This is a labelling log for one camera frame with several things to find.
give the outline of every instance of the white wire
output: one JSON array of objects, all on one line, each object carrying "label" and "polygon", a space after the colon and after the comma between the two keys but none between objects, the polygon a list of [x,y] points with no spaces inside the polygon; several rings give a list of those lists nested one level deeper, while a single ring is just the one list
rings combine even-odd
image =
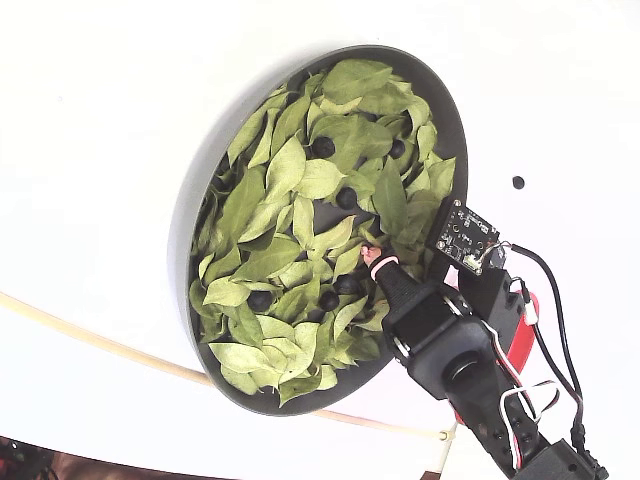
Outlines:
[{"label": "white wire", "polygon": [[[506,392],[504,392],[502,394],[502,396],[500,397],[500,416],[502,417],[502,421],[504,422],[505,426],[507,427],[507,435],[509,435],[509,446],[511,447],[511,452],[512,452],[512,457],[513,457],[513,469],[517,470],[518,469],[518,456],[516,454],[516,452],[519,452],[519,446],[516,443],[516,437],[515,437],[515,433],[513,432],[513,426],[511,425],[511,422],[509,421],[509,418],[507,417],[507,409],[505,406],[505,400],[507,399],[507,397],[511,396],[511,395],[516,395],[516,394],[521,394],[526,392],[527,390],[533,390],[534,388],[540,388],[540,387],[547,387],[547,386],[553,386],[556,389],[556,395],[560,393],[560,388],[558,387],[558,384],[554,381],[551,380],[547,380],[545,382],[539,383],[537,385],[532,385],[530,387],[518,387],[518,388],[512,388],[511,390],[507,390]],[[540,415],[538,415],[537,417],[535,417],[533,419],[533,421],[535,423],[538,423],[540,421],[540,419],[542,418],[542,415],[544,414],[544,410],[542,410],[540,412]]]}]

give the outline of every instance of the beige cable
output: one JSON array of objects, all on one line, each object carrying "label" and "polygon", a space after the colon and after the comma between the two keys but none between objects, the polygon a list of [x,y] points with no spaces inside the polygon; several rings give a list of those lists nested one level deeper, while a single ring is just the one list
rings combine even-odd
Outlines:
[{"label": "beige cable", "polygon": [[[38,322],[41,325],[56,330],[59,333],[67,335],[81,342],[87,343],[94,347],[105,350],[109,353],[118,355],[120,357],[127,358],[147,367],[155,368],[171,375],[191,380],[192,382],[201,383],[203,385],[209,385],[215,387],[209,377],[196,370],[176,365],[175,363],[168,362],[153,355],[135,350],[121,343],[109,340],[101,335],[95,334],[84,328],[80,328],[72,323],[65,322],[61,318],[55,317],[47,312],[39,310],[27,303],[24,303],[16,298],[13,298],[5,293],[0,292],[0,306],[5,307],[18,315],[29,318]],[[342,423],[349,423],[352,425],[359,425],[361,427],[375,428],[377,430],[384,430],[387,432],[401,433],[408,435],[417,435],[421,437],[434,438],[441,441],[448,441],[453,439],[452,432],[443,430],[441,432],[433,432],[430,430],[421,430],[410,427],[403,427],[398,425],[390,425],[376,420],[370,420],[368,418],[355,417],[352,415],[346,415],[344,413],[333,412],[330,410],[318,410],[311,413],[312,415],[326,418],[329,420],[339,421]]]}]

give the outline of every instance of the dried leaf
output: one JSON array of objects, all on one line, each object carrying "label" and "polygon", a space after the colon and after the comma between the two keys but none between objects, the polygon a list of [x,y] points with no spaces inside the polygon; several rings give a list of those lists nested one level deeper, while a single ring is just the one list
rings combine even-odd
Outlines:
[{"label": "dried leaf", "polygon": [[302,180],[293,190],[306,198],[324,198],[336,189],[344,177],[333,162],[322,159],[307,160]]},{"label": "dried leaf", "polygon": [[380,214],[380,229],[390,235],[399,234],[407,222],[407,198],[395,162],[387,160],[372,198]]},{"label": "dried leaf", "polygon": [[248,373],[234,372],[224,365],[220,367],[220,373],[229,385],[237,388],[242,393],[254,395],[258,391],[258,385]]},{"label": "dried leaf", "polygon": [[233,279],[263,280],[293,262],[300,251],[296,242],[274,236],[266,250],[251,253],[249,260],[233,274]]},{"label": "dried leaf", "polygon": [[273,135],[273,124],[276,116],[280,113],[278,108],[270,108],[267,110],[267,125],[264,128],[264,133],[260,139],[260,143],[256,147],[256,151],[249,161],[249,168],[256,165],[262,165],[269,161],[269,152],[271,151],[271,137]]},{"label": "dried leaf", "polygon": [[306,158],[302,145],[295,136],[287,140],[269,164],[265,202],[281,198],[302,180]]},{"label": "dried leaf", "polygon": [[211,282],[207,288],[204,305],[216,303],[237,307],[243,303],[249,297],[251,290],[230,280],[231,277],[222,277]]},{"label": "dried leaf", "polygon": [[298,196],[293,202],[293,234],[302,248],[308,249],[311,246],[313,242],[313,202],[308,198]]},{"label": "dried leaf", "polygon": [[310,103],[311,97],[304,95],[284,109],[273,130],[271,156],[276,155],[285,142],[302,127]]},{"label": "dried leaf", "polygon": [[267,356],[256,347],[239,343],[210,343],[211,351],[225,367],[237,373],[249,373],[259,369],[274,371]]},{"label": "dried leaf", "polygon": [[347,59],[338,62],[322,83],[325,96],[336,103],[354,98],[383,86],[391,75],[391,67],[373,60]]}]

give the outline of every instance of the red part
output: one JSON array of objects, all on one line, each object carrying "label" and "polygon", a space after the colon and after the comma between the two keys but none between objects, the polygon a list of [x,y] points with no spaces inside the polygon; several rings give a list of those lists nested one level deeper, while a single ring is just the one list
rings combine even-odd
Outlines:
[{"label": "red part", "polygon": [[[529,292],[531,295],[531,300],[533,301],[533,308],[536,311],[536,315],[540,315],[540,305],[538,303],[538,297],[536,297],[533,293]],[[529,354],[531,353],[531,349],[533,348],[533,342],[536,339],[535,333],[533,331],[533,326],[527,325],[524,321],[525,313],[523,312],[520,316],[520,321],[518,322],[518,327],[516,328],[516,333],[513,336],[513,341],[511,342],[511,346],[509,347],[509,352],[507,352],[507,358],[513,368],[515,368],[518,373],[522,373],[527,360],[529,359]],[[459,424],[464,425],[464,422],[458,415],[458,412],[455,412],[456,420]]]}]

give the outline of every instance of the black dot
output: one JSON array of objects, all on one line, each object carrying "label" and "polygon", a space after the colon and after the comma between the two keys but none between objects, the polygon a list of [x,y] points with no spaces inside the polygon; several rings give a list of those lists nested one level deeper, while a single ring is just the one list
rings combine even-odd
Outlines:
[{"label": "black dot", "polygon": [[524,188],[524,178],[519,175],[513,177],[513,187],[516,190],[522,190]]}]

